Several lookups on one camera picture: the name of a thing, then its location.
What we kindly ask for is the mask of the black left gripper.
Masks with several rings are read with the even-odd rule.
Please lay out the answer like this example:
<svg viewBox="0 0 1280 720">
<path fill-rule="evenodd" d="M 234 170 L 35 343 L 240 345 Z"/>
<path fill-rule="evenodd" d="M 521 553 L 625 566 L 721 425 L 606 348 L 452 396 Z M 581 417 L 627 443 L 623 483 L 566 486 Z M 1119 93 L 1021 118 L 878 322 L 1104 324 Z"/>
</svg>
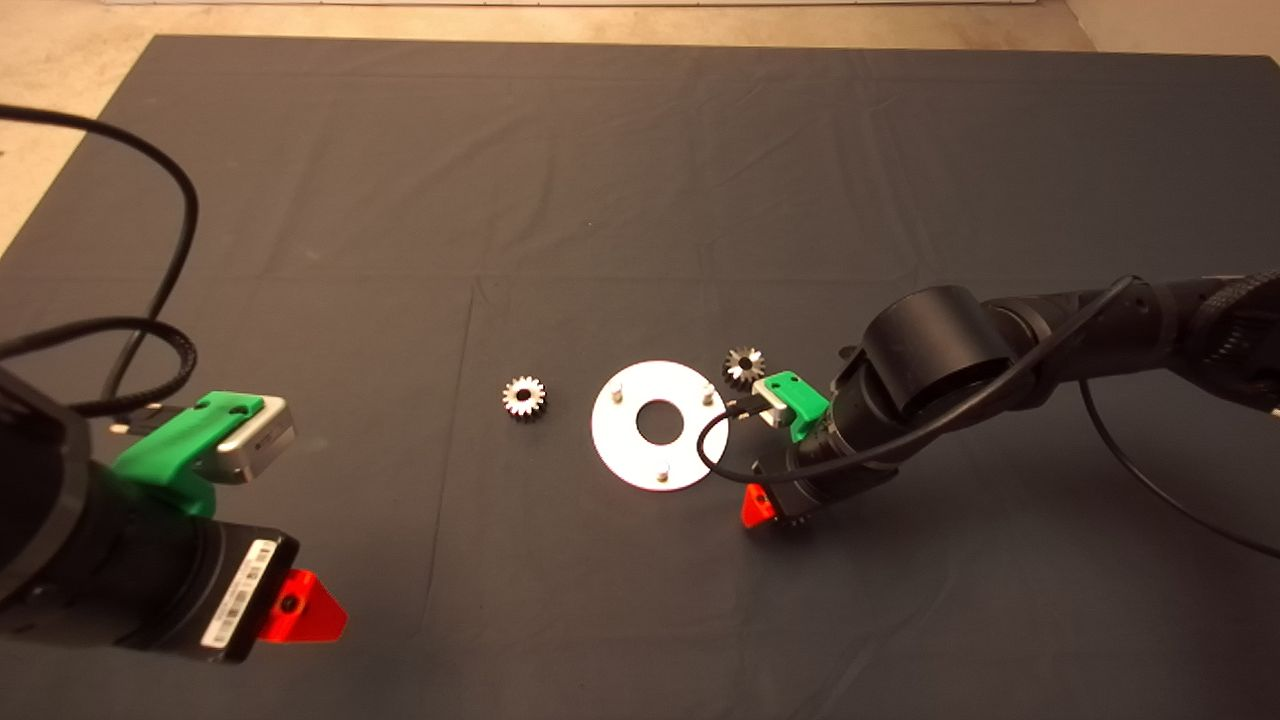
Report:
<svg viewBox="0 0 1280 720">
<path fill-rule="evenodd" d="M 317 575 L 292 569 L 300 542 L 278 528 L 123 515 L 100 537 L 108 647 L 242 664 L 259 630 L 268 643 L 329 643 L 347 626 Z"/>
</svg>

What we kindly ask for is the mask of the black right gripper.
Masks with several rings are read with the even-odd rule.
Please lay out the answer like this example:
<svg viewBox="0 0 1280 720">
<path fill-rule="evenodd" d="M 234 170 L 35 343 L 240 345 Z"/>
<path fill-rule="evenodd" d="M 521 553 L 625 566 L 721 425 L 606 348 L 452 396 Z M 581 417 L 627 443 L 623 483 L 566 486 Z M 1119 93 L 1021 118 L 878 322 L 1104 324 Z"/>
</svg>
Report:
<svg viewBox="0 0 1280 720">
<path fill-rule="evenodd" d="M 844 450 L 846 445 L 841 438 L 822 427 L 801 442 L 790 445 L 781 455 L 758 459 L 751 465 L 753 483 L 745 486 L 740 505 L 742 527 L 755 529 L 777 521 L 804 521 L 812 514 L 874 489 L 899 474 L 893 462 L 847 464 L 841 454 Z M 831 462 L 838 464 L 838 468 L 806 479 L 773 484 L 760 482 L 763 477 L 805 471 Z"/>
</svg>

